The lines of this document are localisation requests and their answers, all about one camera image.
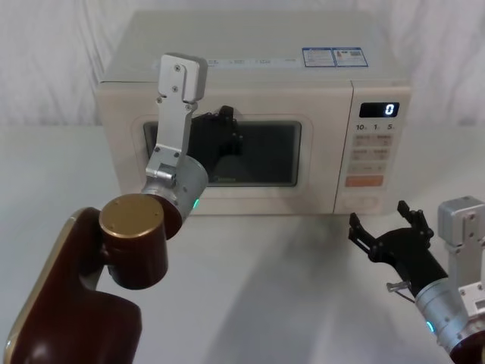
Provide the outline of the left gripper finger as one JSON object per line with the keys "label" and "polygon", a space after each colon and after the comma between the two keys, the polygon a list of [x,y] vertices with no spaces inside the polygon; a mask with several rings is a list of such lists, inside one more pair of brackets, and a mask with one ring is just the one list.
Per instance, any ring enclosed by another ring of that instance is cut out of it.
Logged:
{"label": "left gripper finger", "polygon": [[227,151],[229,155],[241,155],[243,151],[243,136],[236,127],[230,135]]}
{"label": "left gripper finger", "polygon": [[200,118],[207,123],[218,125],[237,125],[237,120],[234,117],[234,108],[228,105],[221,106],[216,111],[204,113]]}

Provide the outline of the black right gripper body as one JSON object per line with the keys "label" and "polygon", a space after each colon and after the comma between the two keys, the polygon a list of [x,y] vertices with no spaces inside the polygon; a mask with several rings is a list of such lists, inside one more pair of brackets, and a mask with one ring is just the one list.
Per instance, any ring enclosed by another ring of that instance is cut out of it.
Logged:
{"label": "black right gripper body", "polygon": [[430,252],[430,228],[400,228],[374,239],[369,259],[391,265],[408,289],[416,297],[427,285],[447,278],[448,275]]}

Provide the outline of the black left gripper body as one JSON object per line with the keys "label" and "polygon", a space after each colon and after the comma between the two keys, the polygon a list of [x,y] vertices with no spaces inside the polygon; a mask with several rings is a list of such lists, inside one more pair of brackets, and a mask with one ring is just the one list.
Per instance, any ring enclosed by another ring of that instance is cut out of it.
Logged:
{"label": "black left gripper body", "polygon": [[198,161],[214,179],[214,172],[223,157],[229,156],[227,147],[235,125],[204,122],[201,115],[192,119],[187,155]]}

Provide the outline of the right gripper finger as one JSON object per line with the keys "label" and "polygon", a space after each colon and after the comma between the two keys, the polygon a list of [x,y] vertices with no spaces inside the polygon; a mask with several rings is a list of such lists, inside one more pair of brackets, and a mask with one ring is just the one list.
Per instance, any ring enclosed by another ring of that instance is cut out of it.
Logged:
{"label": "right gripper finger", "polygon": [[349,216],[348,238],[363,250],[370,260],[378,260],[380,258],[380,246],[377,239],[363,228],[360,219],[354,212]]}
{"label": "right gripper finger", "polygon": [[411,210],[404,200],[399,200],[397,212],[415,229],[422,237],[427,240],[433,237],[433,230],[429,227],[424,212],[421,209]]}

